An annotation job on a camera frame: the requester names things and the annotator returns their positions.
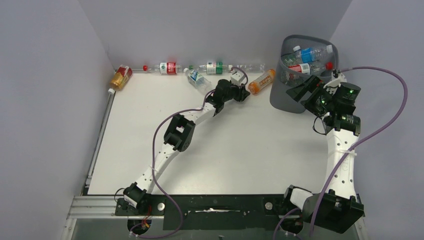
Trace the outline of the clear bottle blue label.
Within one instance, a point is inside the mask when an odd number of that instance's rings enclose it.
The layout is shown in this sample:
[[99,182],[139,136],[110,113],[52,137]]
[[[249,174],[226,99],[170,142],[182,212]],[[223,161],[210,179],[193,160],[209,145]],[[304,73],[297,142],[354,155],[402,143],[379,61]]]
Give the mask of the clear bottle blue label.
[[309,47],[301,49],[299,45],[293,48],[294,63],[306,64],[315,61],[321,61],[333,53],[333,46],[326,45],[324,47]]

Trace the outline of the orange juice bottle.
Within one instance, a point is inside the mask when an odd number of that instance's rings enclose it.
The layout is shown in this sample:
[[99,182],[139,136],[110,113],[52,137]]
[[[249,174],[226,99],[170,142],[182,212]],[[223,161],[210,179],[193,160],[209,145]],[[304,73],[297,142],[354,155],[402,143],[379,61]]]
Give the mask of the orange juice bottle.
[[253,95],[258,94],[274,81],[275,75],[276,71],[274,69],[265,71],[261,76],[257,77],[248,85],[249,92]]

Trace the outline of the crushed bottle white blue label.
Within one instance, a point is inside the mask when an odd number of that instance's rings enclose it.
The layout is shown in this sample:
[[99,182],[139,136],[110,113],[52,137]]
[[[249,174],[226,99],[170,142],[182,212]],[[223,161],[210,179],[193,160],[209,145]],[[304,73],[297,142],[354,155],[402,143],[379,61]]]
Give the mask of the crushed bottle white blue label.
[[185,68],[183,70],[187,81],[201,94],[206,95],[213,90],[212,83],[201,73],[194,69]]

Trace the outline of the red cap bottle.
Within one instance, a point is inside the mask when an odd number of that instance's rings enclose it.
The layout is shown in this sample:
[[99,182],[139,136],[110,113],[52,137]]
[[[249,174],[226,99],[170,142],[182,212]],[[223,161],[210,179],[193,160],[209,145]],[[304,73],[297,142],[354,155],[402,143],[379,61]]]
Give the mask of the red cap bottle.
[[159,75],[177,75],[182,67],[176,62],[160,62],[157,65],[144,65],[142,70],[146,73]]

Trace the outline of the amber tea bottle red label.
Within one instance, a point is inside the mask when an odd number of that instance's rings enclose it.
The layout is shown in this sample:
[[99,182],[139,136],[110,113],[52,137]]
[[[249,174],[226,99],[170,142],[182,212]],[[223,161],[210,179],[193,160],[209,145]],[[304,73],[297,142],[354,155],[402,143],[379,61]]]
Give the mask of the amber tea bottle red label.
[[121,65],[109,82],[108,93],[113,95],[114,93],[121,91],[126,86],[132,75],[133,70],[129,66]]

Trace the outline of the red label bottle blue picture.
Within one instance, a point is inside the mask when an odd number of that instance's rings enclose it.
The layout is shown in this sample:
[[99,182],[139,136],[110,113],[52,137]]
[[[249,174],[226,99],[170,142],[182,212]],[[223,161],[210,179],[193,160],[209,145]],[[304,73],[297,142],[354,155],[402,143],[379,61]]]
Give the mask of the red label bottle blue picture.
[[309,63],[291,65],[288,68],[292,71],[302,74],[320,76],[325,71],[331,71],[333,69],[333,63],[322,63],[321,61],[317,60]]

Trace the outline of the green tea label bottle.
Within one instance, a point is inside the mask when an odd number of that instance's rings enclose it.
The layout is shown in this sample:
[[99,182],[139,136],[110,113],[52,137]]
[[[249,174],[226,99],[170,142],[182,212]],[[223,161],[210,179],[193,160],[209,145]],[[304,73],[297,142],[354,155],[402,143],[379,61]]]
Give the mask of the green tea label bottle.
[[283,64],[287,67],[294,66],[298,64],[298,60],[295,54],[285,54],[281,56]]

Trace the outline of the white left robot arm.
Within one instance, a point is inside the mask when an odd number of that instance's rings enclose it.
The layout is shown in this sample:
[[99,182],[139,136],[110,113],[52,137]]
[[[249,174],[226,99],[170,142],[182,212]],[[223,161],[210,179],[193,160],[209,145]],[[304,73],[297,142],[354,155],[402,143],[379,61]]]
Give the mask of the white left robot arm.
[[208,91],[199,108],[180,110],[156,128],[152,139],[152,162],[149,168],[123,191],[123,200],[136,210],[144,211],[149,204],[149,195],[157,187],[164,189],[158,179],[170,162],[190,146],[196,127],[205,120],[219,114],[228,101],[243,102],[250,92],[245,83],[220,79],[217,86]]

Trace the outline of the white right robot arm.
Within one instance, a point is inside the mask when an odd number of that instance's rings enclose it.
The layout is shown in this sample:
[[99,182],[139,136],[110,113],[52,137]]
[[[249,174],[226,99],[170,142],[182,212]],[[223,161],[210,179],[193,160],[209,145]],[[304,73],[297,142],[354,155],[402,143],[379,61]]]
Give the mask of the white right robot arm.
[[354,160],[351,147],[358,142],[361,119],[354,115],[361,88],[346,81],[324,83],[311,76],[287,94],[323,123],[327,140],[327,167],[323,194],[290,185],[281,199],[289,214],[300,211],[301,219],[343,234],[364,214],[354,186]]

